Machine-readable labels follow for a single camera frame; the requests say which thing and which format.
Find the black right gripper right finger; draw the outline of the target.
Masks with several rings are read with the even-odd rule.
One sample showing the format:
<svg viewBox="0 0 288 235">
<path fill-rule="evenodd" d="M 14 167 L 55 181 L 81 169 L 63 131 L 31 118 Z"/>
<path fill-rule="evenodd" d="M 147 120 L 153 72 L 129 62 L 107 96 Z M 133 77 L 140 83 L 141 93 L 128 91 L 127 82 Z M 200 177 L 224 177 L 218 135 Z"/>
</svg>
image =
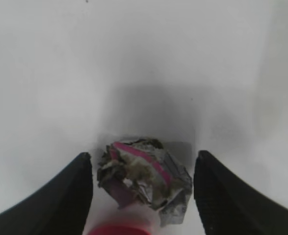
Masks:
<svg viewBox="0 0 288 235">
<path fill-rule="evenodd" d="M 288 235 L 288 209 L 259 193 L 210 152 L 198 153 L 194 199 L 207 235 Z"/>
</svg>

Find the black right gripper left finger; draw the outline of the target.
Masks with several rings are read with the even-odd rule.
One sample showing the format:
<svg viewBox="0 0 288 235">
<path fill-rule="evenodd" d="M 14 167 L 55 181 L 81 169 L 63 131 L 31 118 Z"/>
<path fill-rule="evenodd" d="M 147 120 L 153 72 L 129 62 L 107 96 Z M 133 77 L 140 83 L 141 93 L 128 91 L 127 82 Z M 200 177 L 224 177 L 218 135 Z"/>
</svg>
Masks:
<svg viewBox="0 0 288 235">
<path fill-rule="evenodd" d="M 46 185 L 0 213 L 0 235 L 81 235 L 93 197 L 90 159 L 80 153 Z"/>
</svg>

